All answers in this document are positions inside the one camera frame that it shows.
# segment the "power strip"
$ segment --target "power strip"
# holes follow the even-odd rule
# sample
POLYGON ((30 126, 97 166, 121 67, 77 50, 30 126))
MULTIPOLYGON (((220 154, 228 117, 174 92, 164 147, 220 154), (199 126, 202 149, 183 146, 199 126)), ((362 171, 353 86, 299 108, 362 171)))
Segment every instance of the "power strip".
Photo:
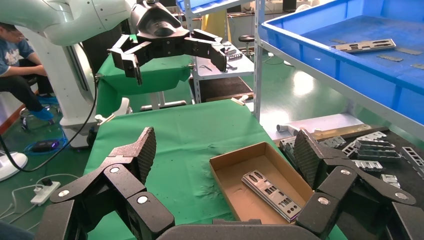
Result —
POLYGON ((52 181, 51 186, 44 186, 34 188, 35 197, 31 199, 32 204, 36 204, 38 206, 43 205, 47 199, 53 194, 53 192, 61 186, 61 183, 58 181, 52 181))

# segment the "cardboard box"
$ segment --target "cardboard box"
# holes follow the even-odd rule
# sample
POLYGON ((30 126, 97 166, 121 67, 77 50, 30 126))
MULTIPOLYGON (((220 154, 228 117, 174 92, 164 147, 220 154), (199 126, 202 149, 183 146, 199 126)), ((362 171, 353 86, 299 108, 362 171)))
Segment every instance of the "cardboard box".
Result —
POLYGON ((258 170, 271 183, 303 207, 313 192, 292 166, 268 143, 261 142, 209 161, 210 169, 238 221, 260 219, 262 224, 288 224, 271 206, 242 182, 258 170))

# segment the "blue cable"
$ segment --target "blue cable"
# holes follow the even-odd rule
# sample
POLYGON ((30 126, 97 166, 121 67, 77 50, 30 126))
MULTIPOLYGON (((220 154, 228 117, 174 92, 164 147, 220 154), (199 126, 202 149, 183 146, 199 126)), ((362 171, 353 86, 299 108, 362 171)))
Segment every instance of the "blue cable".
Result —
POLYGON ((46 155, 46 154, 52 154, 55 153, 57 151, 59 151, 59 149, 61 149, 63 146, 65 146, 68 143, 68 139, 65 136, 65 132, 64 129, 62 128, 62 126, 60 126, 60 130, 62 131, 62 138, 52 138, 52 139, 46 139, 45 141, 58 141, 59 143, 62 143, 60 146, 56 147, 55 149, 51 150, 51 151, 45 151, 45 152, 33 152, 31 151, 32 147, 36 144, 36 142, 31 143, 30 145, 26 146, 25 149, 23 150, 23 153, 27 156, 36 156, 36 155, 46 155))

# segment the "silver screw head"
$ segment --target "silver screw head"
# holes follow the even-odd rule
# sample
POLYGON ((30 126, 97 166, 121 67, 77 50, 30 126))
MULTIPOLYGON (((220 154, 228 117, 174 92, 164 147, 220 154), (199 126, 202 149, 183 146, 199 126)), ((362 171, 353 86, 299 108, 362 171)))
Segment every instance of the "silver screw head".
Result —
POLYGON ((406 196, 405 194, 401 193, 401 192, 396 192, 394 195, 396 195, 396 197, 403 199, 403 200, 407 200, 408 196, 406 196))
POLYGON ((63 190, 63 191, 61 191, 61 192, 59 192, 59 197, 64 197, 64 196, 66 196, 66 195, 68 195, 69 194, 69 191, 68 190, 63 190))
POLYGON ((330 200, 328 200, 327 198, 325 198, 323 196, 318 197, 318 202, 320 204, 323 204, 323 205, 329 205, 330 204, 330 200))
POLYGON ((144 204, 145 202, 147 202, 147 197, 146 196, 141 196, 139 198, 137 198, 137 203, 139 204, 144 204))
POLYGON ((110 172, 113 173, 113 174, 117 173, 118 171, 119 171, 119 167, 113 167, 113 168, 110 169, 110 172))
POLYGON ((350 175, 351 174, 351 172, 346 170, 346 169, 342 169, 340 172, 344 175, 350 175))

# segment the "green table cover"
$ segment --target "green table cover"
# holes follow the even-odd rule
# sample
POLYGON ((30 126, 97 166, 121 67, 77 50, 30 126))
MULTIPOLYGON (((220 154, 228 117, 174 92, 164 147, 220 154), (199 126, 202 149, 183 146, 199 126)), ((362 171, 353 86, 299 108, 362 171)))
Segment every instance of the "green table cover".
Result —
POLYGON ((104 61, 98 73, 96 114, 110 116, 118 110, 123 95, 155 93, 173 89, 179 81, 190 77, 191 58, 187 55, 155 58, 140 67, 142 84, 125 76, 124 70, 115 67, 112 55, 104 61))
MULTIPOLYGON (((260 142, 277 148, 246 106, 214 101, 118 116, 103 124, 84 173, 96 169, 113 148, 135 142, 145 127, 154 127, 157 141, 146 187, 174 215, 177 225, 234 220, 212 176, 211 157, 260 142)), ((105 216, 88 237, 134 238, 115 212, 105 216)), ((338 227, 330 238, 346 239, 338 227)))

